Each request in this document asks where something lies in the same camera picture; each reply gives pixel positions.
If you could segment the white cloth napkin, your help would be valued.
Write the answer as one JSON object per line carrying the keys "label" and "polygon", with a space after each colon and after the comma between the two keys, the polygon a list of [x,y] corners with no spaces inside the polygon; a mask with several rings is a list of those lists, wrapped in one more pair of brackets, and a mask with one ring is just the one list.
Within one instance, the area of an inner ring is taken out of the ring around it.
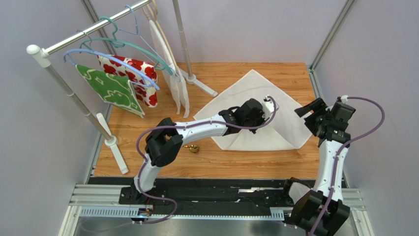
{"label": "white cloth napkin", "polygon": [[221,110],[241,106],[254,98],[263,102],[266,95],[274,98],[279,106],[273,121],[253,134],[241,130],[237,134],[213,137],[222,150],[234,151],[281,151],[301,148],[311,137],[295,109],[301,104],[255,70],[250,70],[232,86],[216,96],[194,115],[195,120],[209,118]]}

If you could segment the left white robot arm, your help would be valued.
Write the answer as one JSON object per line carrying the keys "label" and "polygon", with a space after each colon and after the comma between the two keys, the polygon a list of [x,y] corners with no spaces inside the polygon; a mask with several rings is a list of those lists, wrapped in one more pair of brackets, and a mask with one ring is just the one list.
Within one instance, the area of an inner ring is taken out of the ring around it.
{"label": "left white robot arm", "polygon": [[209,137],[237,134],[241,130],[256,133],[273,121],[278,109],[277,102],[268,95],[262,102],[251,98],[241,106],[222,110],[210,118],[189,122],[163,119],[138,138],[144,139],[146,146],[144,152],[139,152],[144,161],[134,177],[136,190],[141,194],[150,191],[161,169],[176,159],[184,145]]}

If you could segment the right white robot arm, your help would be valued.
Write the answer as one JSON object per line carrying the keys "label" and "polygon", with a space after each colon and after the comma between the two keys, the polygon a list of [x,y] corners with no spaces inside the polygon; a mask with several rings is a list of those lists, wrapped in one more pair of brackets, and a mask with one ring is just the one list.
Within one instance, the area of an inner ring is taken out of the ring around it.
{"label": "right white robot arm", "polygon": [[285,181],[281,197],[293,207],[285,224],[305,230],[308,236],[332,236],[350,215],[350,208],[343,204],[342,177],[351,139],[346,129],[356,110],[347,105],[348,98],[338,97],[332,107],[317,98],[295,109],[308,130],[319,138],[320,162],[313,187],[292,177]]}

